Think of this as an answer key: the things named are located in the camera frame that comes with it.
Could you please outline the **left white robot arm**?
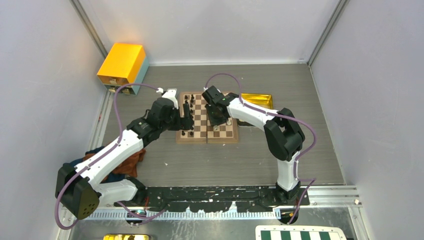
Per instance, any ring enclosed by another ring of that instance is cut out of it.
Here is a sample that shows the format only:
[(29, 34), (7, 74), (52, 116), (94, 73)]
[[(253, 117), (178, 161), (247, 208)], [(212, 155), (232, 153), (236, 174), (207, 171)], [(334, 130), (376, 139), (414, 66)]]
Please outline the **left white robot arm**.
[(115, 202), (128, 201), (135, 207), (141, 206), (146, 200), (146, 193), (139, 189), (141, 183), (129, 178), (110, 183), (103, 180), (163, 132), (189, 130), (193, 125), (189, 106), (184, 104), (183, 110), (181, 116), (175, 88), (162, 91), (148, 114), (133, 120), (109, 145), (75, 166), (64, 163), (57, 174), (57, 204), (66, 207), (78, 220), (87, 218), (100, 206)]

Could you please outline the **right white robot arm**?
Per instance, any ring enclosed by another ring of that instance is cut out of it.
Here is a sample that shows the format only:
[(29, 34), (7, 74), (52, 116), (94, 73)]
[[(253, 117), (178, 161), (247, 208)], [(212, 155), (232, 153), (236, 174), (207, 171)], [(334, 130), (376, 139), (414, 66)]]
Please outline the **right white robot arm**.
[(262, 130), (270, 153), (277, 159), (277, 198), (283, 205), (291, 205), (300, 191), (300, 180), (295, 176), (295, 159), (305, 141), (293, 113), (267, 109), (244, 100), (235, 93), (223, 94), (215, 86), (205, 88), (206, 112), (212, 126), (225, 124), (230, 118), (247, 122)]

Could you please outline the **wooden chess board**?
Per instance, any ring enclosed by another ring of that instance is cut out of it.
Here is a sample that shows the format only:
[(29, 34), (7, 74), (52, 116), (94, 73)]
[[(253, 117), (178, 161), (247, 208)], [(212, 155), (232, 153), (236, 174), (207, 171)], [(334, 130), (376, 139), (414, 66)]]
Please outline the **wooden chess board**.
[(214, 126), (208, 119), (206, 104), (201, 91), (181, 92), (178, 98), (180, 112), (183, 113), (183, 104), (187, 103), (190, 108), (194, 125), (191, 130), (180, 130), (176, 133), (176, 143), (178, 144), (230, 144), (239, 141), (239, 129), (237, 121), (231, 120), (231, 125), (227, 123), (218, 125), (218, 131), (214, 131)]

